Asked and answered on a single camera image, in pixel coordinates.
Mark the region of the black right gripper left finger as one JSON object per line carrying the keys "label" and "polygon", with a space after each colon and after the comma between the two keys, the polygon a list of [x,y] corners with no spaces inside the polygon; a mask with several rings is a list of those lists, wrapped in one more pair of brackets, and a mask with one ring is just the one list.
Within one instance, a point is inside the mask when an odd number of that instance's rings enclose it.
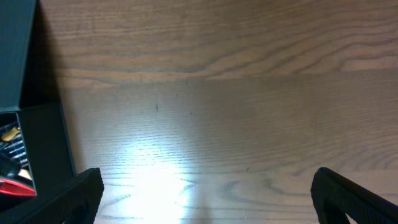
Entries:
{"label": "black right gripper left finger", "polygon": [[52,190],[1,213],[7,223],[93,223],[103,195],[99,168],[90,168]]}

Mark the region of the red handled cutting pliers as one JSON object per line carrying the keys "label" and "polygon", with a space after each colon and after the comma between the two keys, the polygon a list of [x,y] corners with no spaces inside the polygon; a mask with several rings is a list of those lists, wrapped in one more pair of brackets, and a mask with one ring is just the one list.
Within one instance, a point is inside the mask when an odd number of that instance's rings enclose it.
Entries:
{"label": "red handled cutting pliers", "polygon": [[19,197],[35,197],[33,183],[28,179],[1,179],[1,193]]}

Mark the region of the orange scraper with beige handle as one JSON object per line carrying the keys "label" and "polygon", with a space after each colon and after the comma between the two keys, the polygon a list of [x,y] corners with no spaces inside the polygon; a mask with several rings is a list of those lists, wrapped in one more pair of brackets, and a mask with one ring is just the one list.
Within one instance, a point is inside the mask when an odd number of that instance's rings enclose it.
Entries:
{"label": "orange scraper with beige handle", "polygon": [[[14,126],[10,131],[4,133],[1,136],[1,141],[2,142],[10,142],[20,133],[21,133],[20,128],[17,126]],[[21,168],[18,172],[18,176],[23,177],[28,180],[32,180],[32,176],[27,169]]]}

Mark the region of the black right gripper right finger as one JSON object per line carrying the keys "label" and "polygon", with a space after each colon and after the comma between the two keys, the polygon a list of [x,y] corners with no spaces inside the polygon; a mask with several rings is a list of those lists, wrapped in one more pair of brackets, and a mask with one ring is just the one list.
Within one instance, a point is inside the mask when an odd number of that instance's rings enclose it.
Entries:
{"label": "black right gripper right finger", "polygon": [[320,224],[397,223],[397,205],[329,168],[317,170],[310,192]]}

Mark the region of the blue precision screwdriver set case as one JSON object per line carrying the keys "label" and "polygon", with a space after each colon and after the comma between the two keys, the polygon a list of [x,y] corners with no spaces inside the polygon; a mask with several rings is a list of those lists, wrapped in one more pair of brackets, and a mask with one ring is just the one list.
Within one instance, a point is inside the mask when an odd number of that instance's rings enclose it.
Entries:
{"label": "blue precision screwdriver set case", "polygon": [[[14,126],[19,127],[19,123],[16,121],[5,126],[1,126],[1,136],[10,131]],[[12,161],[18,162],[22,167],[28,166],[29,161],[27,158],[22,132],[10,142],[1,141],[1,154],[8,157]]]}

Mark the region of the dark green box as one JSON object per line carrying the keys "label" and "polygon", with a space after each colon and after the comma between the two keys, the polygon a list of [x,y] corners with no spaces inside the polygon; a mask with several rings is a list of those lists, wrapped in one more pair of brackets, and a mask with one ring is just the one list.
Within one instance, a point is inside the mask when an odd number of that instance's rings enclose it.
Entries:
{"label": "dark green box", "polygon": [[1,126],[18,122],[36,195],[75,176],[40,1],[1,0]]}

